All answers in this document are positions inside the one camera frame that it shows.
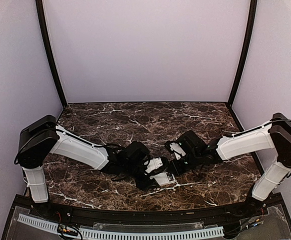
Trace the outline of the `white remote control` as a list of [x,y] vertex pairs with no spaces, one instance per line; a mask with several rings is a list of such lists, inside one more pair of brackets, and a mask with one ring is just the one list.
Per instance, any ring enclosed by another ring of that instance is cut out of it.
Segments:
[[152,178],[155,179],[155,181],[158,183],[160,187],[169,184],[174,184],[176,182],[174,174],[169,172],[161,172],[157,175],[154,175]]

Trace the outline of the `left black frame post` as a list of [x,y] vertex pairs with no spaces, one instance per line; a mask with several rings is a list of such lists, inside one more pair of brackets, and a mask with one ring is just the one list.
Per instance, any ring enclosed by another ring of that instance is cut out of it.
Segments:
[[38,17],[38,22],[39,22],[39,27],[40,27],[40,32],[41,32],[41,37],[45,49],[45,54],[46,58],[48,61],[48,65],[50,68],[50,72],[52,75],[52,79],[58,94],[58,98],[61,102],[62,108],[64,109],[68,103],[66,100],[66,96],[62,87],[62,83],[59,77],[59,73],[57,70],[54,54],[52,51],[52,46],[49,38],[49,33],[48,33],[48,26],[47,26],[47,21],[46,21],[46,16],[45,16],[45,10],[44,10],[44,2],[42,0],[35,0],[35,5],[36,5],[36,11],[37,11],[37,17]]

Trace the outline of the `black front rail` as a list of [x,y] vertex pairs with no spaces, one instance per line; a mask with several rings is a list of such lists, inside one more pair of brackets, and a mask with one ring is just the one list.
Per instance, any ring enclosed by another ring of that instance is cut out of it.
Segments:
[[205,224],[227,224],[237,222],[239,220],[238,217],[227,213],[235,212],[243,206],[243,203],[239,202],[214,207],[168,211],[101,210],[58,203],[49,203],[48,206],[52,210],[60,212],[61,219],[66,223],[82,225],[92,225],[94,223],[164,225],[196,222],[204,222]]

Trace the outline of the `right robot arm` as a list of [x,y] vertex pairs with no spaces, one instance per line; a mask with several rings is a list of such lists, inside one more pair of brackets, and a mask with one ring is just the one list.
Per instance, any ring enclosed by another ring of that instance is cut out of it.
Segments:
[[260,202],[291,173],[291,119],[278,112],[257,127],[221,136],[209,143],[189,130],[177,140],[167,141],[165,147],[175,155],[167,167],[167,171],[175,176],[198,166],[220,164],[237,156],[274,149],[274,161],[253,185],[250,198],[240,207],[245,217],[251,217],[260,209]]

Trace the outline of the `black frame post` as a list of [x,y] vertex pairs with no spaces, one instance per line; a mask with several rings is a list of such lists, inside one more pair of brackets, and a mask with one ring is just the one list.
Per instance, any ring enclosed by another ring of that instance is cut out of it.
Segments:
[[66,100],[66,96],[62,87],[62,83],[59,77],[59,73],[57,70],[54,54],[52,51],[52,46],[49,38],[49,33],[48,33],[48,26],[47,26],[47,21],[46,21],[46,16],[45,16],[45,10],[44,10],[44,2],[42,0],[35,0],[35,5],[36,5],[36,11],[37,11],[37,17],[38,17],[38,22],[39,22],[39,27],[40,27],[40,32],[41,32],[41,37],[45,49],[45,54],[46,58],[48,61],[48,65],[50,68],[50,72],[52,75],[52,79],[58,94],[58,98],[61,102],[62,108],[64,109],[68,103]]
[[247,17],[247,22],[246,22],[246,29],[245,29],[242,49],[241,49],[241,53],[240,53],[240,58],[239,58],[236,73],[234,76],[230,95],[229,95],[229,98],[227,100],[227,105],[229,106],[229,108],[233,107],[233,104],[235,102],[235,98],[236,98],[236,95],[238,93],[238,89],[240,86],[240,82],[242,79],[243,71],[245,68],[245,64],[246,64],[246,60],[247,60],[247,56],[248,56],[248,52],[249,52],[249,47],[250,47],[250,43],[251,43],[251,38],[252,38],[252,34],[253,34],[253,28],[254,28],[255,17],[256,17],[256,12],[257,12],[257,5],[258,5],[257,0],[250,1],[248,17]]

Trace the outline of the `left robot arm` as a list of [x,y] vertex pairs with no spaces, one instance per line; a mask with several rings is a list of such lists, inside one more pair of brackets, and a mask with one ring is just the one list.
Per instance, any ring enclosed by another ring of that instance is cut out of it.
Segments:
[[67,131],[56,123],[54,116],[46,115],[20,132],[14,159],[14,164],[20,165],[25,173],[37,211],[45,218],[56,214],[56,206],[49,202],[43,169],[48,154],[70,158],[107,174],[127,174],[140,190],[159,187],[154,179],[156,172],[147,172],[152,160],[150,151],[141,142],[134,141],[126,147],[115,143],[98,145]]

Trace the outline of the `right black frame post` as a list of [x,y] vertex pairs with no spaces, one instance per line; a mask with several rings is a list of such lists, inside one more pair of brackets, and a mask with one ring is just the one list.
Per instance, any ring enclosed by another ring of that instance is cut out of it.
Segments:
[[241,49],[241,53],[240,53],[240,58],[239,58],[236,73],[234,76],[230,95],[229,95],[229,98],[227,100],[227,105],[229,106],[229,108],[233,107],[233,104],[235,102],[235,98],[236,98],[236,95],[238,93],[238,89],[240,86],[240,82],[242,79],[243,71],[245,68],[245,64],[246,64],[246,60],[247,60],[247,56],[248,56],[248,52],[249,52],[249,47],[250,47],[250,43],[251,43],[251,38],[252,38],[252,34],[253,34],[253,28],[254,28],[255,17],[256,17],[256,12],[257,12],[257,5],[258,5],[257,0],[250,1],[248,17],[247,17],[247,22],[246,22],[246,29],[245,29],[242,49]]

